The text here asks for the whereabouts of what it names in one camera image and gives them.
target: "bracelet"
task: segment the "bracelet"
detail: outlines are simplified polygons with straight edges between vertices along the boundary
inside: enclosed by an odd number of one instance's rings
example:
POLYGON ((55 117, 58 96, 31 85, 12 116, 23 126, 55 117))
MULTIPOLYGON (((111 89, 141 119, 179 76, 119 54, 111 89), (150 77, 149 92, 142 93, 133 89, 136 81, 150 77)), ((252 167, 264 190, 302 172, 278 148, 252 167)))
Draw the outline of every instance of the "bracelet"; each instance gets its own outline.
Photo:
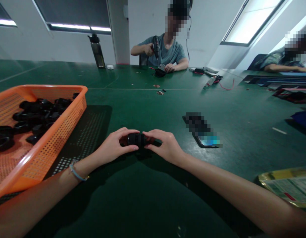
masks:
POLYGON ((89 176, 87 176, 87 178, 82 178, 78 175, 78 173, 75 171, 74 169, 74 164, 77 162, 77 160, 74 160, 70 165, 70 171, 76 176, 76 178, 80 179, 81 181, 87 181, 87 179, 89 179, 89 176))

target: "cable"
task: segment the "cable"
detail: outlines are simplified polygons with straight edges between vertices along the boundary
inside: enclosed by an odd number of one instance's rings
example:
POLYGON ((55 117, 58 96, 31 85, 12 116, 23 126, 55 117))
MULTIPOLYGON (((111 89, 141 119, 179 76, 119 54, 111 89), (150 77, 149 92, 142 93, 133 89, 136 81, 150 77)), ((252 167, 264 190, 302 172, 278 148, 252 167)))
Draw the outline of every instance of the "cable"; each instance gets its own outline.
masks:
MULTIPOLYGON (((191 28, 191 26, 192 26, 192 18, 191 18, 191 16, 189 16, 189 19, 190 19, 190 26, 189 26, 189 30, 188 30, 188 32, 190 32, 190 28, 191 28)), ((189 56, 189 51, 188 51, 187 38, 186 38, 186 49, 187 49, 187 54, 188 54, 188 63, 189 63, 190 56, 189 56)))
POLYGON ((225 90, 233 90, 233 88, 234 88, 234 86, 235 86, 235 79, 233 79, 232 88, 230 88, 230 89, 224 88, 224 87, 221 85, 221 83, 219 82, 219 80, 218 80, 218 83, 219 83, 220 87, 222 87, 222 88, 225 89, 225 90))

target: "electric screwdriver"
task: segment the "electric screwdriver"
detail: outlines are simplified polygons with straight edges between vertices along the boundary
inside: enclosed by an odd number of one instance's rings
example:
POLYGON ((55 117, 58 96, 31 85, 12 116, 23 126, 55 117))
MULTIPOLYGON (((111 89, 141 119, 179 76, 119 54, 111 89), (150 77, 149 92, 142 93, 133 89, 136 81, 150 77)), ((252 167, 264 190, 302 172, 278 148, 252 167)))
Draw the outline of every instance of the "electric screwdriver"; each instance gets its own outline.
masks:
POLYGON ((154 36, 153 37, 153 45, 152 50, 155 54, 155 57, 157 58, 157 63, 159 63, 159 57, 160 57, 160 46, 159 46, 159 37, 154 36))

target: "orange plastic basket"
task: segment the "orange plastic basket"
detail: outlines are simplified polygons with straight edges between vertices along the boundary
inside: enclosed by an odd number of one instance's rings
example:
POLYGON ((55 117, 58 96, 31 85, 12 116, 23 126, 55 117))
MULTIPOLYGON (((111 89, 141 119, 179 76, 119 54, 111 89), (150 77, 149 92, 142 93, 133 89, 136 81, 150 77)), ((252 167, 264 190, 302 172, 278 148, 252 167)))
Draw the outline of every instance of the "orange plastic basket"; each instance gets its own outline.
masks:
POLYGON ((32 135, 28 132, 15 135, 15 145, 0 152, 0 197, 28 189, 43 180, 87 107, 87 90, 85 86, 21 85, 0 93, 0 126, 17 123, 12 115, 22 111, 19 104, 24 100, 44 98, 54 102, 58 98, 71 99, 73 93, 79 93, 34 146, 25 140, 32 135))

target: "black water bottle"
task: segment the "black water bottle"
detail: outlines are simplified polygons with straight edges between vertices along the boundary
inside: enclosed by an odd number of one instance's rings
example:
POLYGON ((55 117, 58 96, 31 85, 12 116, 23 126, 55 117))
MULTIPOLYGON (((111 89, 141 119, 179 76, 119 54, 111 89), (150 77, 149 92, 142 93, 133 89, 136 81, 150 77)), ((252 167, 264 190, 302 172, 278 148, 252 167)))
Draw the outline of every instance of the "black water bottle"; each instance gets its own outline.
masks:
POLYGON ((103 54, 100 46, 100 40, 96 34, 88 36, 91 44, 91 49, 93 50, 94 57, 98 68, 106 68, 104 64, 103 54))

